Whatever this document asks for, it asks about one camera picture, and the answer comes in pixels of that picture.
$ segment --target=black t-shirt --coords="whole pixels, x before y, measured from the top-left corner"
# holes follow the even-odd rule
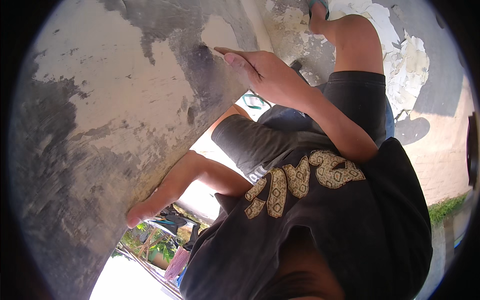
[[[347,299],[411,299],[429,271],[427,206],[394,138],[362,165],[295,149],[239,200],[216,196],[228,215],[192,250],[180,285],[187,300],[253,299],[294,226],[310,229]]]

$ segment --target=red checkered cloth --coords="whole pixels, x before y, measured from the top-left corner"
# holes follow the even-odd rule
[[[182,268],[187,264],[190,253],[186,251],[183,247],[179,247],[177,252],[173,256],[170,265],[168,265],[167,270],[165,271],[165,279],[172,280],[180,273]]]

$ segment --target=foot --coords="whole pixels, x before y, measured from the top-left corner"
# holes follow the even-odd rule
[[[316,35],[322,33],[322,23],[325,22],[327,8],[319,1],[315,2],[310,9],[312,18],[310,19],[310,31]]]

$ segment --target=black shorts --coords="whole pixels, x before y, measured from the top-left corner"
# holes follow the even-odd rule
[[[385,140],[385,76],[361,71],[334,72],[318,86],[323,95],[380,146]],[[257,122],[242,115],[224,119],[212,140],[255,183],[293,149],[310,147],[338,152],[308,115],[275,105]]]

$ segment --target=teal flip-flop strap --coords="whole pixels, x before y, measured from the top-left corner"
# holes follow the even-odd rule
[[[328,16],[330,15],[330,11],[328,9],[328,2],[327,1],[324,1],[324,0],[311,0],[310,2],[308,2],[308,8],[312,8],[312,6],[315,4],[315,2],[320,2],[321,4],[324,5],[324,7],[327,9],[327,14],[325,15],[325,20],[328,19]]]
[[[260,102],[263,104],[265,100],[263,100],[262,97],[254,95],[254,94],[244,94],[241,98],[243,99],[243,103],[245,103],[246,106],[253,108],[253,109],[262,109],[260,106],[255,106],[255,105],[248,105],[247,101],[245,101],[245,97],[255,97],[260,100]]]

